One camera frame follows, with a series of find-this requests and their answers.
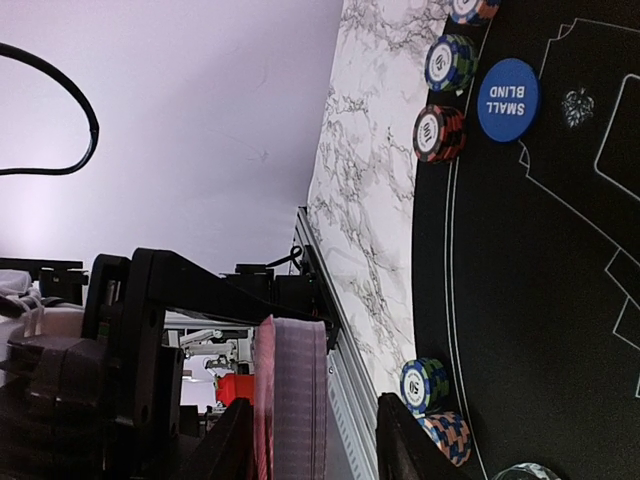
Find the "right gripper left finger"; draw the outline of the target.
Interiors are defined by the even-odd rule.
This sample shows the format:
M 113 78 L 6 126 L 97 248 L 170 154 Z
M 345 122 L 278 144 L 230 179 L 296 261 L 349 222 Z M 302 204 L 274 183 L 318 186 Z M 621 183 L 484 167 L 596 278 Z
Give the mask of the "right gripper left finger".
M 236 398 L 171 479 L 253 478 L 253 406 Z

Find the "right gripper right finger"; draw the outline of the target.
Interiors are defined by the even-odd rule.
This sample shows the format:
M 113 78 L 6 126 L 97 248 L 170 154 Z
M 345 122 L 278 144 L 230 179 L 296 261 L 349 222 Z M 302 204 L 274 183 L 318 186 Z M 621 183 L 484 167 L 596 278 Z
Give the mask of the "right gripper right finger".
M 395 393 L 378 398 L 376 454 L 382 480 L 462 480 Z

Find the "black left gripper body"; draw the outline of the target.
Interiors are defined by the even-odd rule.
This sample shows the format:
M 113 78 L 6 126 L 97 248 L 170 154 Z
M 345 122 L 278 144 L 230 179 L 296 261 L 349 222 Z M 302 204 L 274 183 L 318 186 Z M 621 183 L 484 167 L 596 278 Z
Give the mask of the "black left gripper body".
M 7 341 L 1 368 L 5 479 L 171 479 L 202 442 L 180 430 L 185 353 L 165 316 L 258 327 L 268 317 L 330 322 L 264 301 L 186 258 L 140 248 L 100 255 L 82 325 Z

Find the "red playing card deck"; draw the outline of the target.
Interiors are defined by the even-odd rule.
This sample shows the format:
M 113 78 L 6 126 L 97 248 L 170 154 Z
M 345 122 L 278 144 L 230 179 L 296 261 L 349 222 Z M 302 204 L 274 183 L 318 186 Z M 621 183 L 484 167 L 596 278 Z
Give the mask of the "red playing card deck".
M 254 342 L 259 479 L 326 475 L 328 367 L 322 322 L 268 317 Z

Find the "blue small blind button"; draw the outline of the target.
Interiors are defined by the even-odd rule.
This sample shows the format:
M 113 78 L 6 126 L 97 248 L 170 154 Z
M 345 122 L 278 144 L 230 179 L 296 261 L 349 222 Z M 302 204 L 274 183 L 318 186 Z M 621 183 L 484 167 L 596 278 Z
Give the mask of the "blue small blind button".
M 541 104 L 541 87 L 534 69 L 518 58 L 497 62 L 479 88 L 477 114 L 483 132 L 498 143 L 523 137 Z

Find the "small green fifty chip stack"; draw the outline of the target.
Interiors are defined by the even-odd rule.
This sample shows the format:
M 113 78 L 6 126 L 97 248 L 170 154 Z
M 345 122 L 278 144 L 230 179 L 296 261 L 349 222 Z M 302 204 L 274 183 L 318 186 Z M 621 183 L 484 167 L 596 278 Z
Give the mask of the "small green fifty chip stack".
M 431 45 L 424 76 L 431 91 L 464 90 L 473 80 L 478 53 L 473 40 L 459 34 L 443 34 Z

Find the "small blue ten chip stack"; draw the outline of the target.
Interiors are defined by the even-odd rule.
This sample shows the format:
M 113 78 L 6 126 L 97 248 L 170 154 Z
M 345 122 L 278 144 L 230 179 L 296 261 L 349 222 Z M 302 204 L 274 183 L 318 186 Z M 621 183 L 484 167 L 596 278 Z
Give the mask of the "small blue ten chip stack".
M 459 25 L 480 26 L 495 17 L 500 5 L 500 0 L 451 0 L 450 17 Z

